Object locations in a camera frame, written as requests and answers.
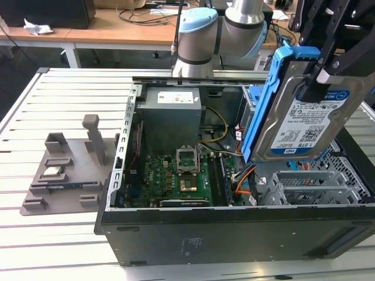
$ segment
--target slotted metal table surface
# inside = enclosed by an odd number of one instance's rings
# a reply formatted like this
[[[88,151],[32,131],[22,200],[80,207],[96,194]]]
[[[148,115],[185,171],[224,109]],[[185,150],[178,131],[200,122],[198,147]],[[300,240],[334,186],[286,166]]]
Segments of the slotted metal table surface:
[[[98,114],[103,137],[121,126],[132,76],[169,76],[167,70],[56,69],[36,74],[0,123],[0,280],[374,280],[375,237],[334,260],[124,269],[105,236],[93,234],[96,213],[23,217],[26,191],[49,132],[86,138],[84,114]],[[221,77],[250,72],[218,71]],[[375,164],[375,113],[365,104],[346,127]],[[251,250],[251,234],[245,248]]]

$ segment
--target motherboard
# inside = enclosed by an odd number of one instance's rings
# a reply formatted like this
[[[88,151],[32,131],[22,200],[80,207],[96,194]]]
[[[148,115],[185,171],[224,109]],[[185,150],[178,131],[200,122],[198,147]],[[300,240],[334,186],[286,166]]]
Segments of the motherboard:
[[[229,180],[235,172],[231,157],[201,155],[195,148],[147,155],[142,183],[128,186],[126,202],[136,208],[229,205]]]

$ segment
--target hard drive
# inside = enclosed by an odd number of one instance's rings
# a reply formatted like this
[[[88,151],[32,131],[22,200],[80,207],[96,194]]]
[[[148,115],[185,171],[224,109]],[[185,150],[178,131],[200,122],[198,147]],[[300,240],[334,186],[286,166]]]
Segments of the hard drive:
[[[267,106],[260,100],[260,106],[266,107],[257,111],[263,111],[263,117],[255,113],[243,146],[248,162],[319,158],[375,85],[374,74],[345,77],[330,87],[320,103],[302,102],[299,93],[308,64],[291,61]],[[267,83],[262,95],[267,94]]]

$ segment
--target floor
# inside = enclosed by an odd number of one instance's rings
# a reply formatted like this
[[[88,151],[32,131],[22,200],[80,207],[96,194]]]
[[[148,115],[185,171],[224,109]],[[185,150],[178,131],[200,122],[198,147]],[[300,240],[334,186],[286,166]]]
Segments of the floor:
[[[22,50],[38,67],[68,67],[60,59],[61,49],[23,47]],[[0,59],[0,120],[6,115],[13,103],[35,74],[38,67],[34,66],[18,47],[12,49],[14,59],[8,60],[4,56]],[[168,69],[170,53],[159,52],[154,59],[151,51],[120,50],[120,62],[114,63],[112,50],[97,50],[100,58],[95,64],[95,55],[91,50],[79,50],[82,68],[145,68]],[[254,59],[240,59],[224,57],[224,69],[254,68]],[[219,57],[213,58],[214,69],[221,69]]]

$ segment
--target gray power supply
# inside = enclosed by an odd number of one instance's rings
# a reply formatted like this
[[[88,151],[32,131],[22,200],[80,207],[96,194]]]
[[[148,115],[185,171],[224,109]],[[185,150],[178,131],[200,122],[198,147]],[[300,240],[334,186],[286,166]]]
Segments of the gray power supply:
[[[137,113],[144,121],[147,154],[170,155],[197,144],[202,114],[198,88],[148,88]]]

